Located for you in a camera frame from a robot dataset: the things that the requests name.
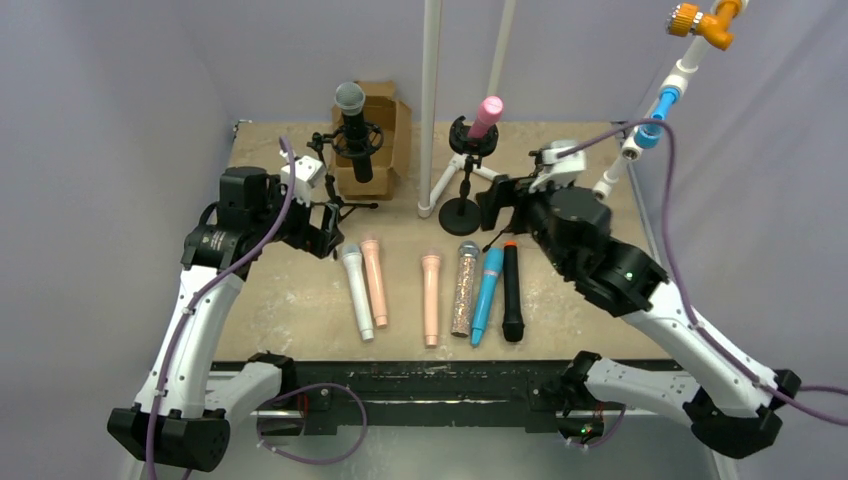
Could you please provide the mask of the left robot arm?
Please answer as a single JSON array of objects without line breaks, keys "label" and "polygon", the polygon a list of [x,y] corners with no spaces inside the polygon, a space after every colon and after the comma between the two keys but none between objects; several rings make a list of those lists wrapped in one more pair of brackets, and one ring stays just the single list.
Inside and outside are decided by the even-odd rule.
[{"label": "left robot arm", "polygon": [[271,353],[253,355],[220,387],[207,384],[225,321],[264,246],[284,242],[323,259],[343,241],[331,208],[322,226],[310,222],[325,175],[303,157],[278,174],[230,167],[220,176],[217,201],[185,238],[177,302],[153,367],[133,404],[107,423],[150,476],[157,465],[213,471],[254,409],[296,390],[293,359]]}]

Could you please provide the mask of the pink microphone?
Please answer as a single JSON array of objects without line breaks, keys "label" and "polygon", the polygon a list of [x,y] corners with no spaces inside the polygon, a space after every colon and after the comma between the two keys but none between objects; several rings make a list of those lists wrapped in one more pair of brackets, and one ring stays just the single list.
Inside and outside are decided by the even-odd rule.
[{"label": "pink microphone", "polygon": [[496,96],[486,97],[478,107],[476,117],[470,126],[467,137],[470,139],[481,139],[489,129],[501,119],[504,110],[503,100]]}]

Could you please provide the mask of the white microphone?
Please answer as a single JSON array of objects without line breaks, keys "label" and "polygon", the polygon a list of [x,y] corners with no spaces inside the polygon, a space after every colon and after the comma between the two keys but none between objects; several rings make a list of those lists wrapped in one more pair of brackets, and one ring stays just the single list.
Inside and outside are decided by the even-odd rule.
[{"label": "white microphone", "polygon": [[347,273],[360,338],[363,342],[371,342],[374,339],[374,326],[360,247],[355,244],[345,244],[342,247],[340,259]]}]

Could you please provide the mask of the blue microphone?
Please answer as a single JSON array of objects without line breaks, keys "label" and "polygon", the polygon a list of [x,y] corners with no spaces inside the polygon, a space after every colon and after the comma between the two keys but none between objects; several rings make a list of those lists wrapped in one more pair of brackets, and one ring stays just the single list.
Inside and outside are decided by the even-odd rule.
[{"label": "blue microphone", "polygon": [[503,269],[504,252],[490,249],[483,262],[483,273],[471,326],[471,346],[478,347],[488,326],[498,279]]}]

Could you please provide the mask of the round base mic stand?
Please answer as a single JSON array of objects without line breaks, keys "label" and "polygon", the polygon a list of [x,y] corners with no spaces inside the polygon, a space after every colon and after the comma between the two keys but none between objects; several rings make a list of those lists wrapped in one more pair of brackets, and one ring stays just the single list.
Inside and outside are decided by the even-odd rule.
[{"label": "round base mic stand", "polygon": [[474,233],[481,224],[480,207],[469,198],[471,174],[482,166],[482,160],[491,155],[498,143],[498,127],[483,127],[481,137],[471,136],[471,127],[465,124],[465,116],[459,116],[450,127],[449,144],[463,160],[464,178],[459,187],[459,196],[444,203],[439,211],[440,226],[454,236]]}]

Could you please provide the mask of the beige microphone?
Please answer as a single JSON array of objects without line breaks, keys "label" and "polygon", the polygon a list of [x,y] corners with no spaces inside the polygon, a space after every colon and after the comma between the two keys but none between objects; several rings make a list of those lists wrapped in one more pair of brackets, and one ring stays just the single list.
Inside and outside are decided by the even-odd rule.
[{"label": "beige microphone", "polygon": [[423,328],[424,345],[435,348],[439,340],[439,273],[441,257],[428,254],[421,259],[423,271]]},{"label": "beige microphone", "polygon": [[368,291],[375,326],[378,329],[388,326],[388,308],[385,285],[380,262],[380,243],[369,238],[360,243],[368,280]]}]

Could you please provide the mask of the black microphone orange cap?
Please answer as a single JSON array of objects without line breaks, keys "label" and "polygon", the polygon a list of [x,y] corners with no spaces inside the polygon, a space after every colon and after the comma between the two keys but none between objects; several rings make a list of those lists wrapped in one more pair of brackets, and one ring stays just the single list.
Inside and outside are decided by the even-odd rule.
[{"label": "black microphone orange cap", "polygon": [[503,282],[503,336],[507,342],[518,343],[523,340],[525,324],[521,310],[518,246],[515,241],[506,242],[504,245]]}]

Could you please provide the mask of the black sparkly microphone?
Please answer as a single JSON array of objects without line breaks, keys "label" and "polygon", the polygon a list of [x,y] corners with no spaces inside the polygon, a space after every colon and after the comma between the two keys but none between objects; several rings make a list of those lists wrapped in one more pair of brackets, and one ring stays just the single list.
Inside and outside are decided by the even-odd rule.
[{"label": "black sparkly microphone", "polygon": [[344,82],[337,87],[334,100],[343,121],[345,147],[340,155],[351,161],[356,181],[368,183],[373,179],[373,170],[368,142],[370,128],[363,114],[366,95],[358,84]]}]

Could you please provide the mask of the tripod shock mount stand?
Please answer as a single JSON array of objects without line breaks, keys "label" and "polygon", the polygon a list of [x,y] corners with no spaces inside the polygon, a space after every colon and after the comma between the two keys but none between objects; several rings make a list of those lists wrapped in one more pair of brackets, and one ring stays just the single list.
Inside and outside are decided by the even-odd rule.
[{"label": "tripod shock mount stand", "polygon": [[373,178],[371,156],[383,146],[385,135],[378,125],[368,121],[365,122],[365,135],[361,139],[349,141],[346,137],[347,130],[347,127],[339,126],[331,133],[314,132],[311,140],[306,144],[327,168],[325,190],[328,200],[323,202],[323,205],[327,208],[335,208],[338,224],[357,209],[375,210],[379,207],[376,202],[352,202],[343,199],[336,188],[336,177],[330,163],[325,160],[324,147],[329,145],[339,157],[349,159],[356,179],[369,182]]}]

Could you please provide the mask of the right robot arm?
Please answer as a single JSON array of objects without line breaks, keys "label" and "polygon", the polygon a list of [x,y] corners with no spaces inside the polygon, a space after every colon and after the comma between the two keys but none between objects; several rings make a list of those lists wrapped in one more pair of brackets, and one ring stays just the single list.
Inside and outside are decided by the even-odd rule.
[{"label": "right robot arm", "polygon": [[733,459],[771,446],[783,425],[778,410],[800,378],[752,359],[696,312],[651,256],[612,236],[611,209],[589,189],[530,186],[527,177],[498,176],[476,197],[482,228],[493,229],[511,208],[510,232],[530,235],[588,303],[651,338],[679,366],[648,371],[582,351],[552,389],[563,408],[614,402],[647,410]]}]

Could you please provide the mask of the glitter sequin microphone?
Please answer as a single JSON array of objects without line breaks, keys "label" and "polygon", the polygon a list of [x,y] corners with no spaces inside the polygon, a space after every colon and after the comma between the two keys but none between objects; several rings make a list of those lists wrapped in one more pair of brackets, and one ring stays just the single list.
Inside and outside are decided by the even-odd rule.
[{"label": "glitter sequin microphone", "polygon": [[450,333],[467,338],[471,333],[473,291],[476,263],[480,248],[474,241],[464,241],[458,248],[458,264]]}]

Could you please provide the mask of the cardboard box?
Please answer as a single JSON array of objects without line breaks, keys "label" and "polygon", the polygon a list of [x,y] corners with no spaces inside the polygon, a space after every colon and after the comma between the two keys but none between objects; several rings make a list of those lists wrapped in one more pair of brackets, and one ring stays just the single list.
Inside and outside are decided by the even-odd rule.
[{"label": "cardboard box", "polygon": [[382,131],[382,146],[370,155],[373,178],[355,179],[353,163],[334,151],[329,158],[340,194],[351,199],[390,200],[409,171],[412,144],[411,109],[397,94],[393,81],[357,81],[365,94],[364,120]]}]

